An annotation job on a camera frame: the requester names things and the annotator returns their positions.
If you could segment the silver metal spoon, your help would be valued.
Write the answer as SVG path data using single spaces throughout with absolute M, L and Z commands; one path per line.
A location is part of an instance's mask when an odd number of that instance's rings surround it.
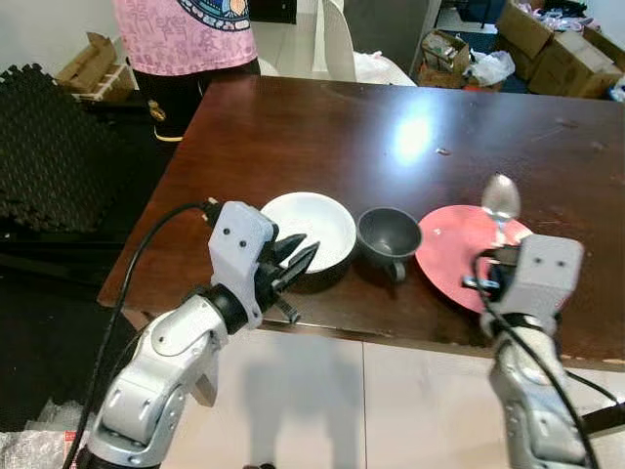
M 481 198 L 481 207 L 496 227 L 496 245 L 518 245 L 518 238 L 508 227 L 520 215 L 521 200 L 517 184 L 509 176 L 492 175 Z

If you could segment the white plate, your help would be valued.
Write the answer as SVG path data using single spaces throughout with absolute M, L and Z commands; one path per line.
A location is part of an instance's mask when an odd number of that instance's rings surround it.
M 316 192 L 291 192 L 272 199 L 262 214 L 277 224 L 278 238 L 306 235 L 298 249 L 318 242 L 308 274 L 330 270 L 347 260 L 356 245 L 356 227 L 347 207 Z

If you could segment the pink plate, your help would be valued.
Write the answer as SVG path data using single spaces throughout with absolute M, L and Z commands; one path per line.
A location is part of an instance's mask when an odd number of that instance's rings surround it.
M 483 250 L 501 244 L 517 244 L 531 230 L 522 223 L 509 222 L 504 235 L 497 235 L 497 224 L 480 206 L 438 207 L 419 222 L 421 245 L 415 253 L 421 272 L 450 301 L 468 310 L 473 319 L 481 317 L 482 301 L 463 278 L 469 264 Z

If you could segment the dark grey cup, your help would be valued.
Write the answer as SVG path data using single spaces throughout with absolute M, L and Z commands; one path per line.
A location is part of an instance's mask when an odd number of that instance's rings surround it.
M 358 218 L 356 238 L 365 262 L 383 269 L 393 284 L 400 284 L 406 279 L 406 262 L 419 249 L 423 233 L 405 211 L 372 207 Z

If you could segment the dark wooden table leg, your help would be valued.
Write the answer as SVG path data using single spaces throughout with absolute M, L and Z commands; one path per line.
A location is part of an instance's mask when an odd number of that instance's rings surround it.
M 586 438 L 595 439 L 604 435 L 624 432 L 625 430 L 625 404 L 617 403 L 604 406 L 603 409 L 594 411 L 577 411 L 577 418 L 581 421 L 581 434 Z

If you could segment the crumpled white plastic bag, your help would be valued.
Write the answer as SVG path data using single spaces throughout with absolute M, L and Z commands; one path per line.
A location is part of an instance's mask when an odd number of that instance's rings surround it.
M 491 51 L 490 54 L 470 51 L 470 54 L 472 62 L 466 68 L 466 84 L 474 88 L 500 90 L 517 71 L 517 64 L 508 51 Z

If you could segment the white plastic chair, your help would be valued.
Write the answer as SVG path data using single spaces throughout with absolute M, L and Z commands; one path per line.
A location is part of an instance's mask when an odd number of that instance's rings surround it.
M 312 68 L 315 79 L 355 81 L 352 35 L 341 1 L 318 0 Z

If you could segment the small open cardboard box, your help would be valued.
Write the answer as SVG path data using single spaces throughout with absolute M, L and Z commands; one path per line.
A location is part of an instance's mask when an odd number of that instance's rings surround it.
M 421 88 L 463 89 L 472 63 L 472 46 L 455 35 L 432 30 L 421 40 L 421 65 L 416 82 Z

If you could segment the large cardboard box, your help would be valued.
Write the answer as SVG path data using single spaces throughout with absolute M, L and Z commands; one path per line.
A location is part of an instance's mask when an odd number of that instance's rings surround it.
M 531 93 L 602 99 L 624 79 L 624 68 L 599 49 L 611 41 L 593 28 L 554 31 L 517 0 L 504 1 L 495 25 L 495 48 L 512 57 L 515 74 Z

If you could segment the person in pink shirt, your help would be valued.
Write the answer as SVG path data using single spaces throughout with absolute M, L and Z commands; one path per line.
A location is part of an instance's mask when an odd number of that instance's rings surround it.
M 181 142 L 211 81 L 262 72 L 249 0 L 112 0 L 160 142 Z

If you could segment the black foam floor mat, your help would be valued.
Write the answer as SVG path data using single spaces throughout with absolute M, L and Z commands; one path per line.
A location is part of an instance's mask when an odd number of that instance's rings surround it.
M 0 222 L 96 231 L 137 159 L 37 64 L 0 71 Z

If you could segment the clear crinkled plastic bag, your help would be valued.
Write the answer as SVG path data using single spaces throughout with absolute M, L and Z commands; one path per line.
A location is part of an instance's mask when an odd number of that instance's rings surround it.
M 75 432 L 0 432 L 0 469 L 62 469 Z

